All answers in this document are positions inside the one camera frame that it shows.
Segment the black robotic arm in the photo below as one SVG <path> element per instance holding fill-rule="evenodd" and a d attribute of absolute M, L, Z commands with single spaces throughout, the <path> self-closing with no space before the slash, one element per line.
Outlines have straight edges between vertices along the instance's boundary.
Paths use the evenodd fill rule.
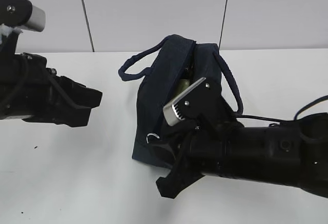
<path fill-rule="evenodd" d="M 22 29 L 40 32 L 45 22 L 28 0 L 0 0 L 0 119 L 86 126 L 102 93 L 57 76 L 42 56 L 15 54 Z"/>
<path fill-rule="evenodd" d="M 327 113 L 290 121 L 268 118 L 275 121 L 269 127 L 244 127 L 237 120 L 243 116 L 221 96 L 220 84 L 208 78 L 171 100 L 163 113 L 161 138 L 148 136 L 155 155 L 171 167 L 156 182 L 163 197 L 175 198 L 208 174 L 328 197 Z"/>

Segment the bolt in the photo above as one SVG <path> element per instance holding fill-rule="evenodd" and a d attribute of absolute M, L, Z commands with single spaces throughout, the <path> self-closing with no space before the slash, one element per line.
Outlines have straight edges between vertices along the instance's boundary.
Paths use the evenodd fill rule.
<path fill-rule="evenodd" d="M 291 150 L 291 147 L 292 147 L 292 143 L 288 140 L 283 140 L 280 142 L 280 148 L 286 152 L 289 152 Z"/>
<path fill-rule="evenodd" d="M 51 74 L 56 75 L 57 74 L 57 70 L 56 69 L 51 69 Z"/>
<path fill-rule="evenodd" d="M 10 14 L 14 13 L 15 10 L 16 10 L 16 8 L 15 8 L 14 6 L 8 5 L 8 7 L 7 7 L 7 11 L 8 11 Z"/>

